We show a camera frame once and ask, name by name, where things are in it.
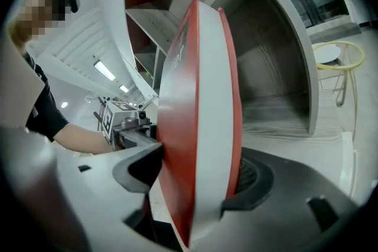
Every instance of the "fluorescent light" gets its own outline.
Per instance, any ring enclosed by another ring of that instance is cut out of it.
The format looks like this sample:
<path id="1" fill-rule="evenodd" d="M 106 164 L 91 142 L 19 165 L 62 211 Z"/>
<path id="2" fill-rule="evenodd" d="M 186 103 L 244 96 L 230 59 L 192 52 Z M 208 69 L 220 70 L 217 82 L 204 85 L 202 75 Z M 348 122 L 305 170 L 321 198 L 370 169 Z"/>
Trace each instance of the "fluorescent light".
<path id="1" fill-rule="evenodd" d="M 105 77 L 107 77 L 110 81 L 113 81 L 116 77 L 106 68 L 105 65 L 99 60 L 94 64 L 94 67 L 98 69 Z"/>
<path id="2" fill-rule="evenodd" d="M 123 85 L 121 85 L 120 87 L 119 87 L 119 89 L 120 90 L 123 90 L 125 93 L 127 93 L 129 90 L 125 87 L 125 86 L 123 86 Z"/>

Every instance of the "forearm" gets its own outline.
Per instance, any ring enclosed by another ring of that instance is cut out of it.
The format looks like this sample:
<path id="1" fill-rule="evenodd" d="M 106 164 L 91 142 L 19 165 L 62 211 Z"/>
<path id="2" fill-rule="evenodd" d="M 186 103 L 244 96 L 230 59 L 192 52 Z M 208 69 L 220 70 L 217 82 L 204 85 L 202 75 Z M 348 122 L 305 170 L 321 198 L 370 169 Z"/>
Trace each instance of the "forearm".
<path id="1" fill-rule="evenodd" d="M 112 151 L 101 132 L 93 132 L 74 124 L 67 124 L 55 135 L 54 140 L 67 149 L 81 153 L 100 154 Z"/>

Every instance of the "person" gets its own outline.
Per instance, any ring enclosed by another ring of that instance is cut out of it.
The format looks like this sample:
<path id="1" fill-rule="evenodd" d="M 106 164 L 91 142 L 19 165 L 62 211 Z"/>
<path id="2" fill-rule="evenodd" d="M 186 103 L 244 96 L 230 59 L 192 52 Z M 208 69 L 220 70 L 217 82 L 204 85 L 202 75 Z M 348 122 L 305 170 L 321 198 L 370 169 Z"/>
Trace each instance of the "person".
<path id="1" fill-rule="evenodd" d="M 56 106 L 42 68 L 26 50 L 27 42 L 45 34 L 45 29 L 64 21 L 70 0 L 25 0 L 17 17 L 8 25 L 8 35 L 14 47 L 44 82 L 44 88 L 27 120 L 29 130 L 55 140 L 61 146 L 81 153 L 107 153 L 111 147 L 102 132 L 94 132 L 69 123 Z"/>

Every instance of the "book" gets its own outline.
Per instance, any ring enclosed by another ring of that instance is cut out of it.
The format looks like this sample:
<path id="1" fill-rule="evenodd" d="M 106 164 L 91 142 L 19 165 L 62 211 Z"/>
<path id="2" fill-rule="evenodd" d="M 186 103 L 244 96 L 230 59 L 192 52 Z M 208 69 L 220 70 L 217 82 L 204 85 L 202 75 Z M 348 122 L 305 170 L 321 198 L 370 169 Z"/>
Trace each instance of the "book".
<path id="1" fill-rule="evenodd" d="M 222 9 L 193 0 L 167 53 L 157 139 L 159 181 L 184 244 L 208 234 L 239 174 L 242 107 L 236 55 Z"/>

